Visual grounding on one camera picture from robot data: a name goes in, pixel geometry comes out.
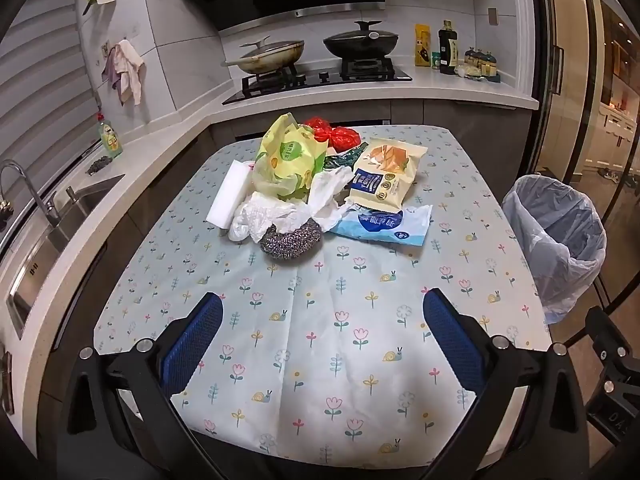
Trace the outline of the steel wool scrubber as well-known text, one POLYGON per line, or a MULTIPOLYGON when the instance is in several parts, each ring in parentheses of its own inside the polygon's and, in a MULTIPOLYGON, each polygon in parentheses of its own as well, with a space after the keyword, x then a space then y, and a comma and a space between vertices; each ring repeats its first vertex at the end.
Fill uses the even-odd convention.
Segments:
POLYGON ((289 233, 278 233, 272 226, 259 242, 262 251, 273 260, 292 260, 309 252, 322 239, 322 229, 312 219, 289 233))

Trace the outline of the red plastic bag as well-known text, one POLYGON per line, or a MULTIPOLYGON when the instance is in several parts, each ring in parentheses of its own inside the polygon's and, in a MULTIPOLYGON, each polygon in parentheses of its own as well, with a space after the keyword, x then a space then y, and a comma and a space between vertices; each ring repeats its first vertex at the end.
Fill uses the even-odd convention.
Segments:
POLYGON ((329 148, 337 153, 343 153, 361 144, 361 138, 357 131, 347 127, 332 127, 326 120, 313 117, 305 122, 314 132, 314 138, 322 143, 326 142, 329 148))

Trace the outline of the white paper towel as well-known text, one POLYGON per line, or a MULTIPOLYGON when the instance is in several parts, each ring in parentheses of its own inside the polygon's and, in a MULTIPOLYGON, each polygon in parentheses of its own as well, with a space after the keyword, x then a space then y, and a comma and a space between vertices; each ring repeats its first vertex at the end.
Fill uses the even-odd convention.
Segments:
POLYGON ((236 208, 228 237, 232 242, 242 242, 250 237, 258 243, 270 228, 275 228, 279 234, 291 233, 310 217, 307 204, 301 200, 279 200, 253 192, 236 208))

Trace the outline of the dark green foil packet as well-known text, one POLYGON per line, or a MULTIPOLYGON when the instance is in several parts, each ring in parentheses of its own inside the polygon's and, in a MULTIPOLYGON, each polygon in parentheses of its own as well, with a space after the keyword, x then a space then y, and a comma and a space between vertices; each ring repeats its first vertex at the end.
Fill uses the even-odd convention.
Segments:
POLYGON ((348 167, 350 169, 354 168, 356 161, 368 146, 369 144, 367 144, 367 142, 362 142, 358 146, 350 148, 344 152, 336 153, 334 155, 326 155, 323 163, 323 169, 330 170, 341 167, 348 167))

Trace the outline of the green dish soap bottle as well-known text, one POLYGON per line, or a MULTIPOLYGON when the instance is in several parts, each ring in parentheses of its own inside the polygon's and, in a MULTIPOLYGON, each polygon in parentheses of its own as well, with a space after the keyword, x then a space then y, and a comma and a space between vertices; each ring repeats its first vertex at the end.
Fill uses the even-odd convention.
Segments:
POLYGON ((122 144, 119 142, 117 133, 111 123, 105 119, 101 112, 96 115, 96 119, 98 120, 99 137, 107 151, 107 155, 115 158, 122 154, 122 144))

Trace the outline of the blue wet wipe packet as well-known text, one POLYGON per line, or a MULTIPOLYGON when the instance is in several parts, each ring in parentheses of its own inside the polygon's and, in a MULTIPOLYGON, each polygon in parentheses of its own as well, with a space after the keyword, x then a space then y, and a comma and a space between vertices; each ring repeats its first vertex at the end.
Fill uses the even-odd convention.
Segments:
POLYGON ((354 205, 330 232, 363 242, 421 247, 431 225, 432 209, 432 205, 424 205, 385 212, 354 205))

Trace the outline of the chrome faucet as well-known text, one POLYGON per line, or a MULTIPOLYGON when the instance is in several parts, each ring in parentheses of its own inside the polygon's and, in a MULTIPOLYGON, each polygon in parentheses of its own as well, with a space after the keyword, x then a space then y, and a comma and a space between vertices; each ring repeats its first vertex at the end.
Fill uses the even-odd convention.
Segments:
MULTIPOLYGON (((32 196, 32 199, 34 200, 37 207, 42 211, 42 213, 48 220, 50 226, 52 226, 52 228, 56 228, 60 224, 62 217, 58 212, 58 208, 56 208, 55 206, 54 200, 50 198, 50 200, 47 200, 45 202, 41 198, 39 192, 36 190, 36 188, 32 184, 32 180, 30 180, 30 177, 28 176, 28 174, 26 174, 25 169, 20 164, 18 164, 15 160, 13 159, 2 160, 0 165, 1 171, 4 171, 8 168, 13 169, 18 174, 18 176, 25 182, 26 188, 28 189, 28 192, 32 196)), ((6 228, 6 226, 8 225, 8 221, 11 219, 13 214, 14 214, 14 208, 11 202, 6 199, 6 196, 4 196, 4 191, 1 191, 1 229, 2 230, 6 228)))

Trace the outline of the beige frying pan with lid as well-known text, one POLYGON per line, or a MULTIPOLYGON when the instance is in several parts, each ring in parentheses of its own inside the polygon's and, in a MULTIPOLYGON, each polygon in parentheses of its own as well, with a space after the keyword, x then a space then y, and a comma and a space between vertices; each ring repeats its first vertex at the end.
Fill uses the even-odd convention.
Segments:
POLYGON ((294 65, 302 57, 304 40, 268 42, 268 39, 269 37, 265 36, 259 41, 244 44, 244 47, 253 47, 253 50, 236 60, 225 60, 221 65, 236 66, 244 73, 261 75, 294 65))

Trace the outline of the dark scouring pad on counter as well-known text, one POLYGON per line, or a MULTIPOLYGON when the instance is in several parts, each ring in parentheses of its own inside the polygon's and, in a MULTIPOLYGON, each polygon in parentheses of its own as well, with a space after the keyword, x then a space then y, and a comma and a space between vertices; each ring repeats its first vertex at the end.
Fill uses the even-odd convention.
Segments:
POLYGON ((99 171, 107 167, 113 159, 110 156, 102 156, 96 160, 94 160, 87 169, 87 174, 92 176, 93 174, 97 174, 99 171))

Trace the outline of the beige bread snack packet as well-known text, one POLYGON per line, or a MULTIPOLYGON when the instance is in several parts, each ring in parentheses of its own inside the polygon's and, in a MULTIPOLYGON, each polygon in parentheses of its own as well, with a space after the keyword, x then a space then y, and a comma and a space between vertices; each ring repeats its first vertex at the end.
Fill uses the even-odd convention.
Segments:
POLYGON ((349 198, 359 206, 396 214, 427 151, 426 146, 371 138, 355 162, 349 198))

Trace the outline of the dark soy sauce bottle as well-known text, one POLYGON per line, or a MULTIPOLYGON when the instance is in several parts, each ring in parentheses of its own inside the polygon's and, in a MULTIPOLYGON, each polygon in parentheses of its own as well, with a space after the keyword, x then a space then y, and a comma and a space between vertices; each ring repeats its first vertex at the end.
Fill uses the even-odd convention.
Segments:
POLYGON ((439 70, 442 74, 453 75, 458 62, 458 34, 450 20, 445 20, 438 32, 439 70))

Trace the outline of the white foam block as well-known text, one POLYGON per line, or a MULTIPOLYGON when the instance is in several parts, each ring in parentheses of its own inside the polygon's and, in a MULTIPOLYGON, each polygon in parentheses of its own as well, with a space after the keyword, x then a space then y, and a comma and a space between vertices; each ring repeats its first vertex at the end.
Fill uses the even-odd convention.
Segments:
POLYGON ((209 208, 206 221, 221 230, 228 229, 239 204, 244 200, 250 184, 254 162, 234 160, 209 208))

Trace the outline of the hanging pink cloth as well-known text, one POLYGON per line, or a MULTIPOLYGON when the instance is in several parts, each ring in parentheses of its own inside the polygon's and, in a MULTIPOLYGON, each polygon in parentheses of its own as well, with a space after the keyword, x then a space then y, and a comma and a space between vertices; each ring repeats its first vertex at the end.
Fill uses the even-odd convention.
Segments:
POLYGON ((118 94, 120 104, 132 100, 134 106, 142 101, 142 76, 144 59, 127 39, 111 47, 106 57, 102 80, 118 94))

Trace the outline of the yellow green snack bag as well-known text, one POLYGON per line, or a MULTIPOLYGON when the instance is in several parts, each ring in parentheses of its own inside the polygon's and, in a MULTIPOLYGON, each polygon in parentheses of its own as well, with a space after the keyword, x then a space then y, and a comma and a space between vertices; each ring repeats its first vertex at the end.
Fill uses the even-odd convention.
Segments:
POLYGON ((323 170, 329 142, 319 142, 311 126, 281 115, 260 142, 252 171, 254 189, 280 200, 303 200, 323 170))

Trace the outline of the black gas stove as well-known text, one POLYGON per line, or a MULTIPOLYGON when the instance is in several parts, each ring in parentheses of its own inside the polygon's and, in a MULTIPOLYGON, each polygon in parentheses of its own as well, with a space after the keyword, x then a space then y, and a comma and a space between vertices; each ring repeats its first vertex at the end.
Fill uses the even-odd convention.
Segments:
POLYGON ((263 75, 247 76, 241 80, 241 88, 222 104, 232 104, 258 96, 293 91, 303 88, 326 87, 331 84, 356 84, 356 82, 412 81, 409 74, 394 66, 390 58, 379 60, 341 60, 337 67, 326 70, 302 70, 294 64, 263 75))

